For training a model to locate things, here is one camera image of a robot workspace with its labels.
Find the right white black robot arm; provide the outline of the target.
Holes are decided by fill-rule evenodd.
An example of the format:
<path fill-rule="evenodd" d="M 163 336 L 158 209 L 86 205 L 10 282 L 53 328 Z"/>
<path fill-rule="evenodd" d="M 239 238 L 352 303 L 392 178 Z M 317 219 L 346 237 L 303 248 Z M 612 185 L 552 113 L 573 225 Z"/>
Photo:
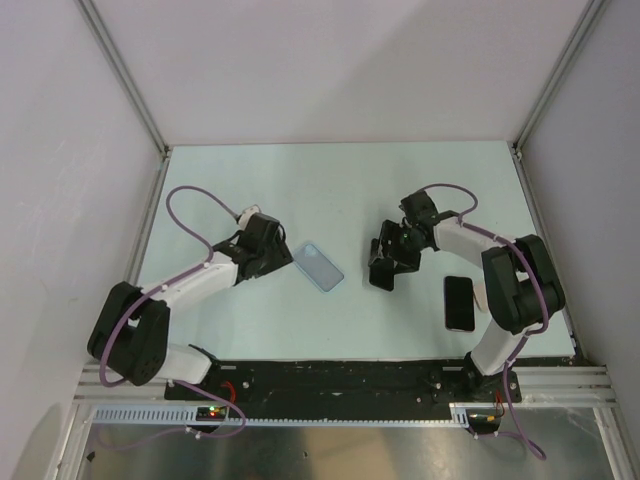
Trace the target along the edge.
<path fill-rule="evenodd" d="M 419 270 L 424 250 L 444 251 L 478 267 L 491 316 L 479 343 L 465 355 L 462 391 L 476 401 L 498 388 L 503 374 L 532 336 L 544 333 L 566 299 L 547 247 L 537 235 L 508 239 L 439 211 L 424 190 L 402 199 L 401 222 L 386 220 L 372 239 L 369 283 L 392 291 L 400 274 Z"/>

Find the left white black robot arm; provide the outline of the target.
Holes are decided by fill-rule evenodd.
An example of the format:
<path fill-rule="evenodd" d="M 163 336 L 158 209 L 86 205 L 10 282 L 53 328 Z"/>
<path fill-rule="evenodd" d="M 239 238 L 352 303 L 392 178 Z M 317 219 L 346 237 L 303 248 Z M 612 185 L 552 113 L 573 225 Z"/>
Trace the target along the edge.
<path fill-rule="evenodd" d="M 150 289 L 120 282 L 111 288 L 87 351 L 100 362 L 109 386 L 152 380 L 186 382 L 201 399 L 214 397 L 222 376 L 201 347 L 169 341 L 170 320 L 210 296 L 258 279 L 292 262 L 281 223 L 252 207 L 239 217 L 239 230 L 210 249 L 202 262 Z"/>

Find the light blue phone case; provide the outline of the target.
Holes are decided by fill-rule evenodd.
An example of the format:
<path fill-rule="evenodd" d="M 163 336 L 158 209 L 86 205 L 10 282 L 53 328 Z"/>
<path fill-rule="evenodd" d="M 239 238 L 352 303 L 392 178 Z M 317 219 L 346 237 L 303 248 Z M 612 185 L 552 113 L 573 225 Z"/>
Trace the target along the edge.
<path fill-rule="evenodd" d="M 295 250 L 298 269 L 323 293 L 329 293 L 345 278 L 344 273 L 314 243 L 306 242 Z"/>

